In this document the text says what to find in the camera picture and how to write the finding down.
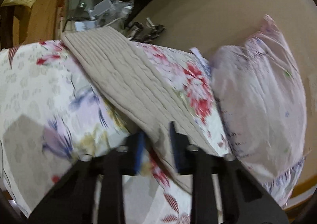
cable knit fabric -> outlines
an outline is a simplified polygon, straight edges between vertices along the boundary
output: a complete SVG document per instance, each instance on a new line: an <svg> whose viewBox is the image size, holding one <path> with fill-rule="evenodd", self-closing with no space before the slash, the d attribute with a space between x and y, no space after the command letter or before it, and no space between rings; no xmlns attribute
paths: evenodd
<svg viewBox="0 0 317 224"><path fill-rule="evenodd" d="M64 33L62 41L99 91L146 132L172 177L190 192L190 178L175 172L169 123L175 121L191 143L217 153L145 53L111 27Z"/></svg>

dark wooden leg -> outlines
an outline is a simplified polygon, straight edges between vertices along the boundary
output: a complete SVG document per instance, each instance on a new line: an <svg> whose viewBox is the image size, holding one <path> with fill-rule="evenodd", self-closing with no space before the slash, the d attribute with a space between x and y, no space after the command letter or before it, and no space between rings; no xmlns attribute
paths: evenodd
<svg viewBox="0 0 317 224"><path fill-rule="evenodd" d="M1 49L13 47L14 6L0 7L0 45Z"/></svg>

floral bedsheet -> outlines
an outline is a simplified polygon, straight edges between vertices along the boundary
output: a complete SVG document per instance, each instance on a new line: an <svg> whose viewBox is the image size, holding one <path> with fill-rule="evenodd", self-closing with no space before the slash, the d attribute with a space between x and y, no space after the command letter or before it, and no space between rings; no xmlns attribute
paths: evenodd
<svg viewBox="0 0 317 224"><path fill-rule="evenodd" d="M136 46L174 88L218 154L228 153L204 64L194 54ZM105 154L129 133L60 41L2 50L0 75L0 175L29 215L80 155ZM191 196L147 153L141 176L124 178L124 198L128 223L189 223Z"/></svg>

